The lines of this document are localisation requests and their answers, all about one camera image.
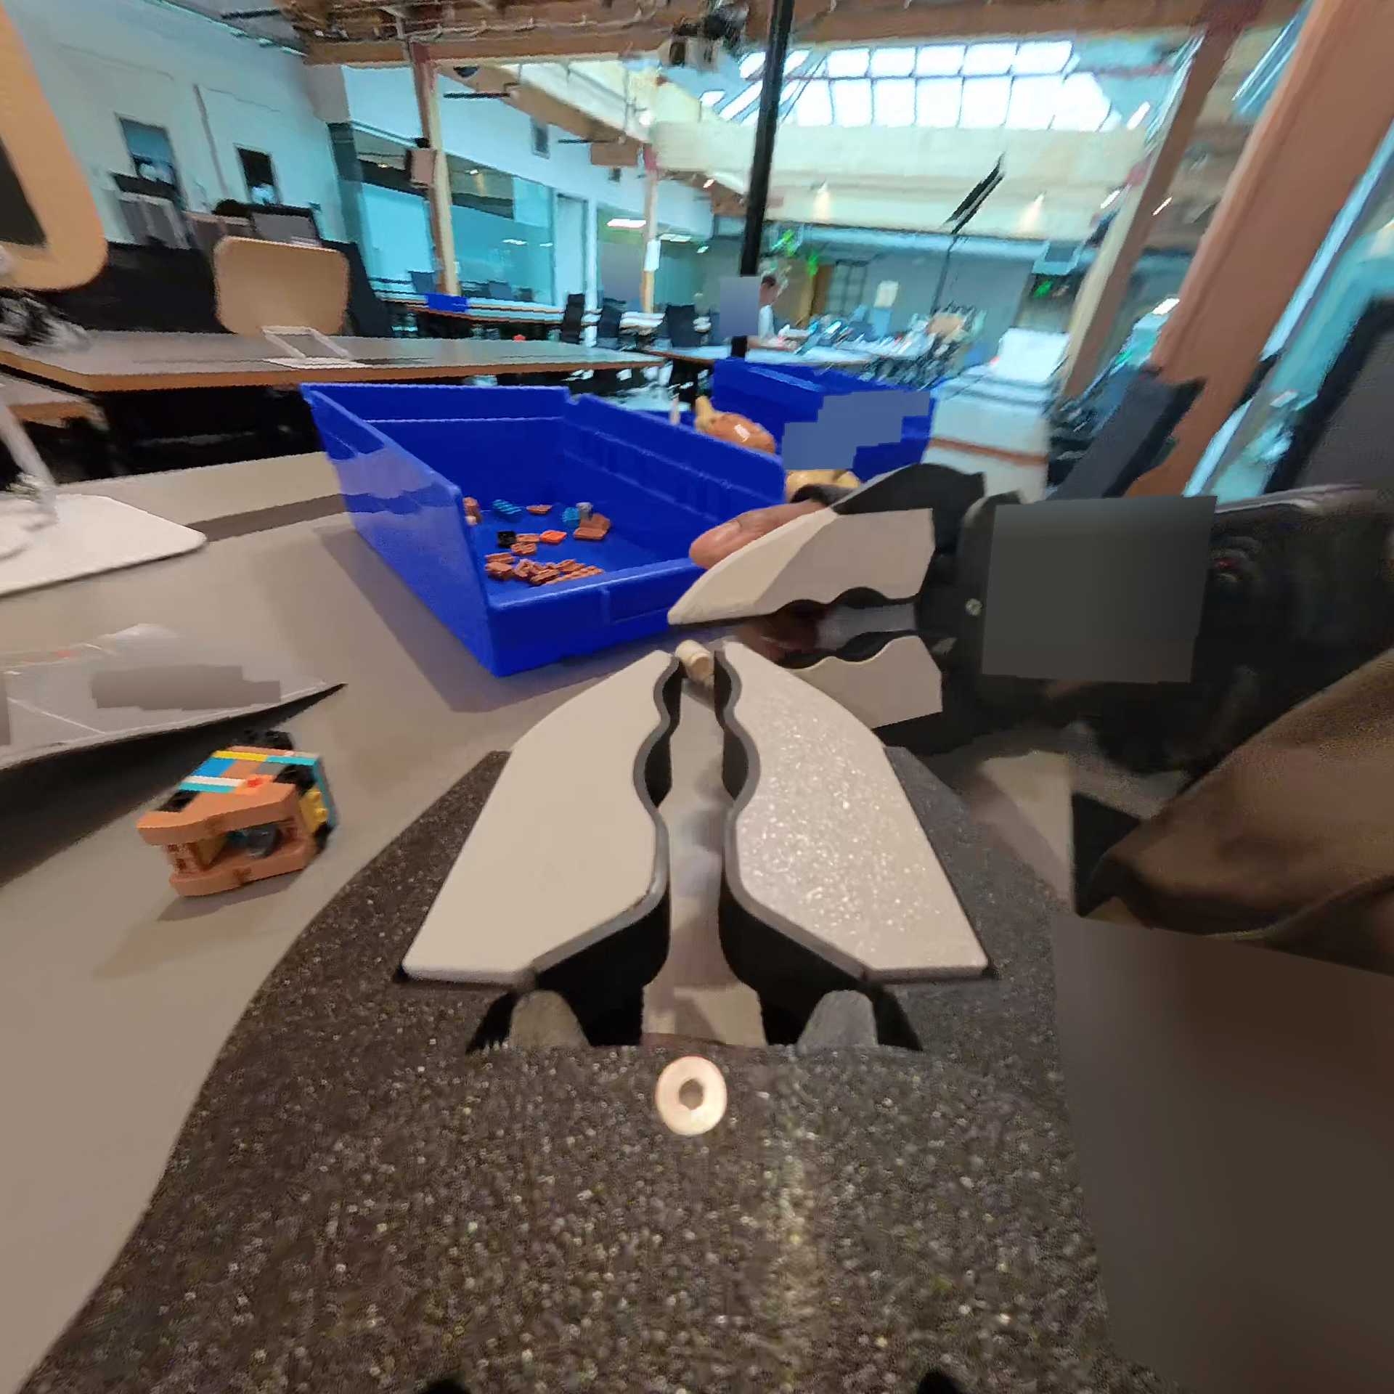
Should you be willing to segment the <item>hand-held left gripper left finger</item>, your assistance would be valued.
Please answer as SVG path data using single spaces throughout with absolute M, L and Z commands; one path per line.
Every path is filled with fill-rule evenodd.
M 411 940 L 413 982 L 532 985 L 649 925 L 665 932 L 678 660 L 647 653 L 516 739 Z

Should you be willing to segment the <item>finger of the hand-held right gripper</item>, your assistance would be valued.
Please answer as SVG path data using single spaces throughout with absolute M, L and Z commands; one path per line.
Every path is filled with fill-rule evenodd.
M 705 569 L 668 608 L 670 625 L 773 615 L 854 590 L 911 600 L 936 549 L 929 509 L 803 514 Z
M 866 726 L 936 718 L 944 706 L 941 670 L 914 633 L 888 638 L 861 658 L 823 655 L 796 673 Z

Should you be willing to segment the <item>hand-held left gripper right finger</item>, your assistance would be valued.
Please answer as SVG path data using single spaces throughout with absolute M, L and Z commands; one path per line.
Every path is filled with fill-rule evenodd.
M 987 952 L 873 730 L 740 642 L 717 678 L 740 912 L 859 982 L 979 978 Z

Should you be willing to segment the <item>small colourful brick model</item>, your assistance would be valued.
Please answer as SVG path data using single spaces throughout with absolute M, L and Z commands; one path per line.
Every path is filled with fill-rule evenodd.
M 338 824 L 323 759 L 267 743 L 212 751 L 136 822 L 182 897 L 298 874 Z

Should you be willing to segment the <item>blue plastic bin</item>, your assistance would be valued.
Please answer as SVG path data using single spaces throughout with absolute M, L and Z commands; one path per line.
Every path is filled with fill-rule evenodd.
M 859 479 L 922 459 L 934 398 L 836 368 L 720 359 L 713 406 L 771 432 L 786 469 L 851 472 Z
M 302 398 L 358 535 L 496 675 L 662 633 L 697 575 L 692 540 L 785 494 L 773 456 L 566 388 L 318 383 Z M 590 504 L 612 520 L 586 547 L 604 574 L 486 580 L 468 494 Z

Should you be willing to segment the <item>person's right forearm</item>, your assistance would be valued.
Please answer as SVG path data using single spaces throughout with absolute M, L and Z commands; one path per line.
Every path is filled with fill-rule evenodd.
M 1392 972 L 1392 650 L 1103 854 L 1088 917 Z

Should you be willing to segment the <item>wooden edged office desk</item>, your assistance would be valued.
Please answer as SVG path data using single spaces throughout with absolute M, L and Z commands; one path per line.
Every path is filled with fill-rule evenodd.
M 310 383 L 566 378 L 650 366 L 652 356 L 566 341 L 232 336 L 91 330 L 74 345 L 3 340 L 5 369 L 81 394 L 295 389 Z

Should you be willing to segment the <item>plywood desk divider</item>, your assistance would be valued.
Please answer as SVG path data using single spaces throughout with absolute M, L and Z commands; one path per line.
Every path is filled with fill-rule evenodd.
M 257 336 L 282 326 L 333 336 L 343 330 L 350 265 L 335 248 L 222 237 L 212 267 L 214 313 L 229 333 Z

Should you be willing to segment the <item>person's right hand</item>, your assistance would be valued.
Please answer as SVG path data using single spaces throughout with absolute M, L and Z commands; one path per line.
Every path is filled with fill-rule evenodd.
M 798 517 L 818 512 L 823 505 L 824 504 L 816 499 L 803 499 L 733 515 L 727 522 L 707 529 L 692 540 L 688 547 L 690 560 L 700 569 L 712 569 L 727 555 L 750 545 L 753 540 L 793 522 Z

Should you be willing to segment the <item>pile of brown bricks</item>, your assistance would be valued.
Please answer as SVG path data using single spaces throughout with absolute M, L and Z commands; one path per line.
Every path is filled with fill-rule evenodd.
M 489 582 L 546 587 L 604 574 L 586 547 L 607 540 L 612 520 L 587 502 L 481 502 L 468 494 L 459 510 L 464 537 Z

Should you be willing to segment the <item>black pole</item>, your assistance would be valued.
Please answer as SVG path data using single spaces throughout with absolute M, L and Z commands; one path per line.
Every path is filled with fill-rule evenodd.
M 790 51 L 796 1 L 771 1 L 770 23 L 760 74 L 760 101 L 755 122 L 753 160 L 745 193 L 743 233 L 738 268 L 741 276 L 758 276 L 761 230 L 768 208 L 773 172 L 773 147 L 778 129 L 778 104 Z

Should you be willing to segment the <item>instruction booklet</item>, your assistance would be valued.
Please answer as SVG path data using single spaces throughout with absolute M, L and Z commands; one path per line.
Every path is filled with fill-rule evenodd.
M 338 683 L 244 642 L 154 623 L 5 655 L 1 768 L 313 703 Z

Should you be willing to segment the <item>clear acrylic stand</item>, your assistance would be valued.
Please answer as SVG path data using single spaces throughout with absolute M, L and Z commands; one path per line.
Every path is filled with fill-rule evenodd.
M 51 388 L 26 381 L 6 371 L 1 373 L 3 444 L 18 474 L 16 487 L 26 492 L 28 499 L 36 505 L 43 525 L 54 525 L 58 522 L 58 486 L 28 434 L 26 423 L 30 418 L 18 414 L 18 411 L 36 408 L 40 411 L 38 419 L 44 419 L 44 413 L 58 404 L 61 403 Z

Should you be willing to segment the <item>wooden post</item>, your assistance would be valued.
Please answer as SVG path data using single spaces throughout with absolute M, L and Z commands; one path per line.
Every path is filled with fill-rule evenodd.
M 1171 189 L 1206 96 L 1263 3 L 1205 3 L 1160 147 L 1143 157 L 1075 301 L 1073 394 L 1103 356 L 1103 336 Z M 1392 4 L 1311 3 L 1292 54 L 1249 132 L 1150 358 L 1166 381 L 1200 379 L 1198 413 L 1223 414 L 1249 379 L 1279 311 L 1365 172 L 1390 124 Z

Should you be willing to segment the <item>white rounded base plate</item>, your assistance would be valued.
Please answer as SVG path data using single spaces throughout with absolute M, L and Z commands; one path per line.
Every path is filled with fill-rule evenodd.
M 192 527 L 94 494 L 1 504 L 1 595 L 156 564 L 200 549 Z

